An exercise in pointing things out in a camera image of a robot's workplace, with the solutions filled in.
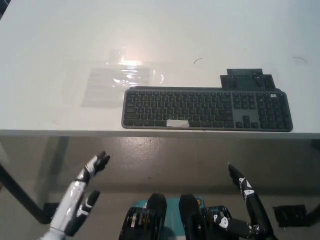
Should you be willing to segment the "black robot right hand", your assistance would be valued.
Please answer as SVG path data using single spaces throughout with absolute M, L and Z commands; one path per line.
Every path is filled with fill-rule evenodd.
M 270 219 L 255 189 L 248 179 L 230 163 L 228 171 L 233 184 L 238 187 L 243 197 L 250 223 L 215 214 L 213 224 L 232 236 L 254 240 L 276 240 Z

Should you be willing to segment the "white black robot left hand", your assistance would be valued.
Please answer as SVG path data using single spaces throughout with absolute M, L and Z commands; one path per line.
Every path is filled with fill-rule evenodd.
M 97 202 L 100 191 L 94 190 L 83 199 L 90 180 L 105 169 L 110 156 L 105 151 L 95 155 L 79 172 L 61 199 L 42 240 L 64 240 L 73 237 L 86 221 Z

